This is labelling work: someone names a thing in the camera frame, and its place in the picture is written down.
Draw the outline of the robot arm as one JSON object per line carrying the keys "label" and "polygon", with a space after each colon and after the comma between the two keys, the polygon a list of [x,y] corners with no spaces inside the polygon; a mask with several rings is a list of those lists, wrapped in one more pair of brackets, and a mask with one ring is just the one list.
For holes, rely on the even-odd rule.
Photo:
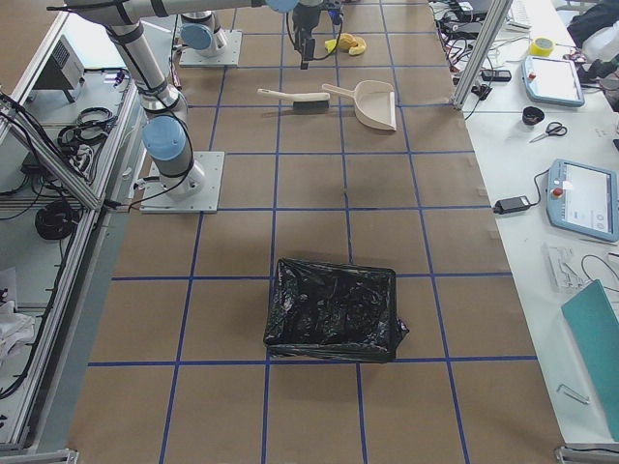
{"label": "robot arm", "polygon": [[59,11],[100,24],[115,45],[137,87],[147,116],[141,138],[159,174],[159,187],[145,194],[145,213],[213,213],[218,208],[224,154],[196,152],[187,124],[188,104],[169,83],[148,44],[144,17],[189,18],[190,28],[203,27],[213,48],[218,10],[260,8],[260,1],[67,1]]}
{"label": "robot arm", "polygon": [[181,14],[180,37],[184,45],[206,57],[221,55],[227,46],[226,31],[214,11]]}

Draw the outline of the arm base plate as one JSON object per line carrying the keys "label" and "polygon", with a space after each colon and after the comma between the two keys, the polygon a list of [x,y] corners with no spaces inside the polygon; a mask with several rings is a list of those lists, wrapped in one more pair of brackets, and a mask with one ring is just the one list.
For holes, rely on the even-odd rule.
{"label": "arm base plate", "polygon": [[219,207],[224,152],[197,151],[194,165],[179,187],[179,179],[160,177],[152,161],[149,175],[158,180],[146,184],[139,210],[146,214],[215,213]]}
{"label": "arm base plate", "polygon": [[222,47],[215,49],[214,42],[208,49],[197,50],[185,47],[179,64],[183,68],[237,67],[241,54],[243,33],[241,30],[222,30]]}

